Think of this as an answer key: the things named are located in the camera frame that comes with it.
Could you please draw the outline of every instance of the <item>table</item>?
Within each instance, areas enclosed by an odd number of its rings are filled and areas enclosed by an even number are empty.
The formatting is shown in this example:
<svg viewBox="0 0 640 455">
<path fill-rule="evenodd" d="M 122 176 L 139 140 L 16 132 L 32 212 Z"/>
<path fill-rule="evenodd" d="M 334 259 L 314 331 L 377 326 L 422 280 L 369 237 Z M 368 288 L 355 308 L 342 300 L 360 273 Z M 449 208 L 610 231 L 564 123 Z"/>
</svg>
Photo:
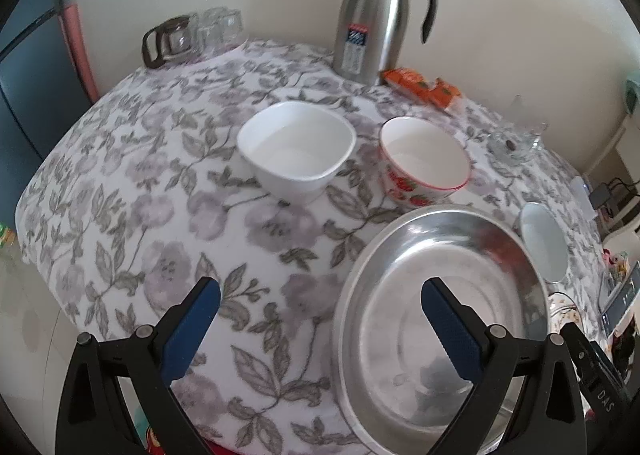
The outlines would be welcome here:
<svg viewBox="0 0 640 455">
<path fill-rule="evenodd" d="M 318 102 L 356 128 L 351 158 L 305 207 L 263 191 L 234 147 L 242 124 L 285 99 Z M 401 214 L 376 181 L 381 123 L 415 115 L 465 146 L 474 170 L 450 202 L 512 224 L 545 203 L 571 251 L 570 283 L 590 339 L 602 263 L 580 213 L 575 170 L 543 149 L 508 168 L 487 152 L 494 112 L 464 99 L 460 113 L 410 104 L 385 86 L 332 73 L 307 45 L 252 41 L 223 56 L 139 69 L 65 135 L 23 194 L 17 231 L 66 314 L 100 339 L 156 323 L 203 275 L 221 282 L 220 312 L 173 390 L 200 432 L 249 455 L 368 453 L 332 394 L 331 317 L 342 282 L 375 234 Z"/>
</svg>

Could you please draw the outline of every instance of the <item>label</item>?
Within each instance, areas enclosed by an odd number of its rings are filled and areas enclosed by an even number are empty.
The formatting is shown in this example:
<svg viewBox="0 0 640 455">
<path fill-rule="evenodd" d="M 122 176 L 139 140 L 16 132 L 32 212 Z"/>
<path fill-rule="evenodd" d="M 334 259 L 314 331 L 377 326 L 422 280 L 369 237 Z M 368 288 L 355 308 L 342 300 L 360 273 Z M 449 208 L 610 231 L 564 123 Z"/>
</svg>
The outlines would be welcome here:
<svg viewBox="0 0 640 455">
<path fill-rule="evenodd" d="M 344 44 L 342 70 L 350 74 L 359 74 L 364 61 L 364 50 L 367 45 L 369 29 L 364 25 L 350 23 L 347 30 L 347 41 Z"/>
</svg>

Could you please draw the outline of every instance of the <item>metal bowl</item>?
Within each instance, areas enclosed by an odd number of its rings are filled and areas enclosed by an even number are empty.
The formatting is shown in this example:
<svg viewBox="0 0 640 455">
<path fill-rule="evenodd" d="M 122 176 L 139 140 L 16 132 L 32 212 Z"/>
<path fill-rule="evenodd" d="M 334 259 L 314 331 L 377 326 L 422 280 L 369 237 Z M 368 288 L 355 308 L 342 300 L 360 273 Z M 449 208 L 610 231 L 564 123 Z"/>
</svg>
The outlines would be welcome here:
<svg viewBox="0 0 640 455">
<path fill-rule="evenodd" d="M 488 325 L 537 340 L 549 331 L 544 284 L 501 222 L 466 206 L 434 206 L 386 226 L 344 284 L 332 336 L 340 409 L 378 455 L 423 455 L 472 387 L 422 313 L 420 289 L 431 276 Z M 483 451 L 503 434 L 521 383 L 513 380 Z"/>
</svg>

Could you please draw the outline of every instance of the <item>orange snack package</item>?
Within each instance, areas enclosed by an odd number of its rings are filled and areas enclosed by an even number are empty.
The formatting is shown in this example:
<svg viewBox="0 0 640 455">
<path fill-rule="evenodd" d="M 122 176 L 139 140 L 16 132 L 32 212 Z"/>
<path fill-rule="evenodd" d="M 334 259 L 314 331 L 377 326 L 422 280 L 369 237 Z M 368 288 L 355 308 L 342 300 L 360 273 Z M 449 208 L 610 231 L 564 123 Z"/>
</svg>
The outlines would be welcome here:
<svg viewBox="0 0 640 455">
<path fill-rule="evenodd" d="M 436 78 L 435 86 L 429 90 L 429 100 L 441 110 L 447 108 L 454 98 L 461 96 L 462 92 L 456 86 L 441 78 Z"/>
<path fill-rule="evenodd" d="M 383 74 L 391 88 L 414 102 L 429 102 L 429 88 L 422 74 L 411 69 L 387 70 Z"/>
<path fill-rule="evenodd" d="M 462 97 L 462 92 L 441 78 L 435 82 L 425 81 L 422 74 L 411 69 L 387 70 L 383 74 L 386 82 L 394 90 L 414 102 L 431 103 L 445 110 L 455 98 Z"/>
</svg>

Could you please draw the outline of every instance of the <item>floor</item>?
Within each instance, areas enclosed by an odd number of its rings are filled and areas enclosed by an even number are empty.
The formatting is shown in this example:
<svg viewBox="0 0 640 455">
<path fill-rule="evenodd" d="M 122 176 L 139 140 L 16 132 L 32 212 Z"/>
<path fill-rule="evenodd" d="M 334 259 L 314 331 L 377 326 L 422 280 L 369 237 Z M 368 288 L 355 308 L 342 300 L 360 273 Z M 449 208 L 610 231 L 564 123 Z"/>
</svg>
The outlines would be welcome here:
<svg viewBox="0 0 640 455">
<path fill-rule="evenodd" d="M 60 393 L 77 335 L 36 268 L 22 263 L 17 242 L 0 249 L 0 393 L 42 455 L 54 455 Z M 123 392 L 131 394 L 130 383 Z"/>
</svg>

